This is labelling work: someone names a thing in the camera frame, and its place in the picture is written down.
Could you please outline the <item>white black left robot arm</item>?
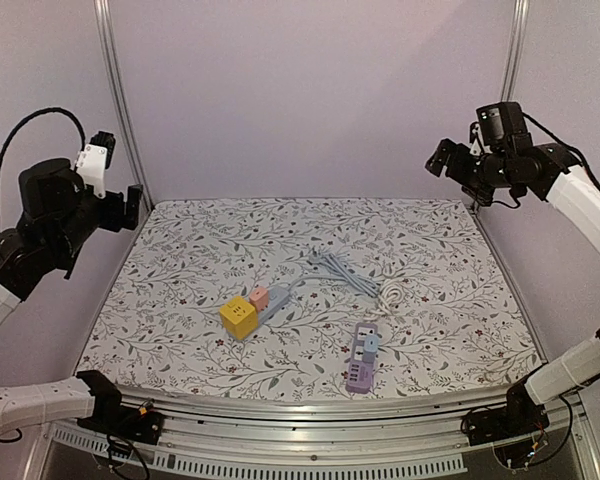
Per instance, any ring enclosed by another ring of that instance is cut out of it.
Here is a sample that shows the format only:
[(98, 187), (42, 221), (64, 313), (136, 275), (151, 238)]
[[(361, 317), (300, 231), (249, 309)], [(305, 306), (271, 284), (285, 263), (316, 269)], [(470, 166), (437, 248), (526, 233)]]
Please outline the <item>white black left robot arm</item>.
[[(95, 231), (137, 228), (142, 185), (131, 185), (125, 193), (105, 188), (115, 145), (109, 132), (82, 135), (75, 160), (52, 158), (19, 174), (22, 214), (15, 227), (0, 227), (0, 325), (47, 274), (72, 275)], [(50, 383), (0, 387), (0, 443), (8, 442), (10, 432), (64, 419), (121, 437), (129, 423), (121, 398), (97, 370)]]

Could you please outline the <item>purple power strip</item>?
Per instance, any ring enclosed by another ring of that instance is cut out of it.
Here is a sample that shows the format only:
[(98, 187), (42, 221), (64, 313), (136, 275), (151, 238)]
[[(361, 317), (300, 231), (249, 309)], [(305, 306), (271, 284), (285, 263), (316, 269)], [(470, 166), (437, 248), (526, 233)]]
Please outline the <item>purple power strip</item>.
[(379, 337), (378, 328), (375, 324), (362, 322), (356, 324), (345, 385), (345, 389), (349, 393), (368, 394), (373, 388), (376, 359), (373, 364), (362, 361), (363, 343), (368, 334), (376, 334)]

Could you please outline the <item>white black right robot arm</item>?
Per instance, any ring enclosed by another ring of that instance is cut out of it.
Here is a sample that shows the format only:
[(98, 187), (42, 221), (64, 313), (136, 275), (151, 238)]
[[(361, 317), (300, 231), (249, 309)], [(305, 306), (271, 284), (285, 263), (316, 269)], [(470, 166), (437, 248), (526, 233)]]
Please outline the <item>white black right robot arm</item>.
[[(516, 102), (483, 106), (468, 143), (443, 139), (425, 163), (436, 177), (455, 181), (480, 207), (507, 190), (511, 208), (531, 194), (551, 207), (600, 264), (600, 181), (583, 153), (542, 125)], [(590, 337), (512, 385), (497, 427), (517, 436), (547, 424), (545, 404), (600, 379), (600, 327)]]

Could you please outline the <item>light blue plug adapter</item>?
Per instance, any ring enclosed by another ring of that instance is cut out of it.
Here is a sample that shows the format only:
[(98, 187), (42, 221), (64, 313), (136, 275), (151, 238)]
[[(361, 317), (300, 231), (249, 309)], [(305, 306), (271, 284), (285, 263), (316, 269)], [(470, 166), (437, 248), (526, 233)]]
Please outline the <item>light blue plug adapter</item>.
[(362, 361), (367, 364), (375, 362), (379, 347), (379, 337), (376, 334), (368, 334), (363, 343)]

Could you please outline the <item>pink plug adapter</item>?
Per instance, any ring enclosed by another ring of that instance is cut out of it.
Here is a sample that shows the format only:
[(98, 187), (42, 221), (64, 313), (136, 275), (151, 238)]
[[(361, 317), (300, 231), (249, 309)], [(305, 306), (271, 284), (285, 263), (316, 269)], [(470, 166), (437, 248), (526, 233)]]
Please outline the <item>pink plug adapter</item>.
[(269, 305), (269, 290), (265, 287), (256, 287), (249, 295), (249, 303), (257, 313), (262, 312)]

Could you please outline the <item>yellow cube socket adapter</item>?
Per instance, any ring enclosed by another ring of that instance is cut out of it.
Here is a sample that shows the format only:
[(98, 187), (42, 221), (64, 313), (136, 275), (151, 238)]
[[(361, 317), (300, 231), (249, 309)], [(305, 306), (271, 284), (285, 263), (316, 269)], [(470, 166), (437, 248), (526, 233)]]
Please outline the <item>yellow cube socket adapter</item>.
[(219, 309), (223, 327), (237, 340), (244, 340), (258, 326), (255, 307), (245, 298), (236, 296)]

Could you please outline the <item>blue power strip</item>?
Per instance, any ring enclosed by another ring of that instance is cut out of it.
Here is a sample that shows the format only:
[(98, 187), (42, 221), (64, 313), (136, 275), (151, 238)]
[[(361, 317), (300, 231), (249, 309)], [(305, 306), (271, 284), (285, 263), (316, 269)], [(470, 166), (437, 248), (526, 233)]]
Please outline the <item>blue power strip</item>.
[(259, 325), (265, 324), (278, 311), (280, 311), (289, 301), (290, 291), (287, 288), (273, 285), (269, 289), (269, 303), (261, 312), (258, 313)]

